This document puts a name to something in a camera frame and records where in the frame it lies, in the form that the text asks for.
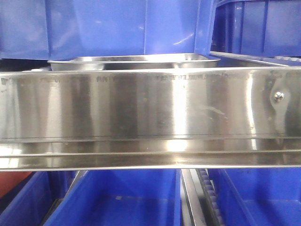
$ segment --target stainless steel tray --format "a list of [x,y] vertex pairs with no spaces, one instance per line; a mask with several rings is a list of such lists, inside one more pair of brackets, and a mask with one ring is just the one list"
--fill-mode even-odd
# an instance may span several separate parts
[[301,166],[301,67],[212,54],[223,68],[0,73],[0,170]]
[[53,71],[132,70],[216,67],[220,59],[195,53],[136,56],[84,56],[72,60],[49,61]]

